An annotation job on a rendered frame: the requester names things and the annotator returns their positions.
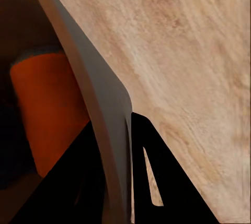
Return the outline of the trash can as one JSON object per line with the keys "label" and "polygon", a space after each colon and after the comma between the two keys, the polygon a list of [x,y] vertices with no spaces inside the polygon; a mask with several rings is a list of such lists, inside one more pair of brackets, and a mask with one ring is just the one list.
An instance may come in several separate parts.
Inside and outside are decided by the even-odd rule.
{"label": "trash can", "polygon": [[[92,120],[106,178],[101,224],[131,224],[131,99],[60,0],[0,0],[0,104],[22,121],[8,69],[24,50],[50,43],[64,47]],[[9,224],[44,180],[33,162],[0,191],[0,224]]]}

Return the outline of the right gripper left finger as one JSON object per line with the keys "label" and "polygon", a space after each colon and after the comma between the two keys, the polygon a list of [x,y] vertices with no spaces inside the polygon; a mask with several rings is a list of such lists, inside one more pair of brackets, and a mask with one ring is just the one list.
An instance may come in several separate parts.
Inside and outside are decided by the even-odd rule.
{"label": "right gripper left finger", "polygon": [[9,224],[101,224],[105,179],[90,120]]}

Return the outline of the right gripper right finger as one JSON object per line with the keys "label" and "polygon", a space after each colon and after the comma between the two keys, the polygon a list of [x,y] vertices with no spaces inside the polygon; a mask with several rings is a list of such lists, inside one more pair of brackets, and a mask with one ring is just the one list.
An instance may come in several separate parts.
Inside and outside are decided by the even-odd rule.
{"label": "right gripper right finger", "polygon": [[[135,224],[219,224],[151,121],[131,115]],[[151,201],[145,148],[164,206]]]}

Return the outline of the can of soda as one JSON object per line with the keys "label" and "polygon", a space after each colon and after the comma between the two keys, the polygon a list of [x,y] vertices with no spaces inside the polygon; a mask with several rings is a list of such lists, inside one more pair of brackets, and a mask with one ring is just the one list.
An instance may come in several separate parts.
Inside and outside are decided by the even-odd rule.
{"label": "can of soda", "polygon": [[32,159],[24,124],[0,104],[0,191],[15,184]]}
{"label": "can of soda", "polygon": [[91,120],[81,88],[64,47],[55,43],[24,50],[8,73],[33,164],[45,178]]}

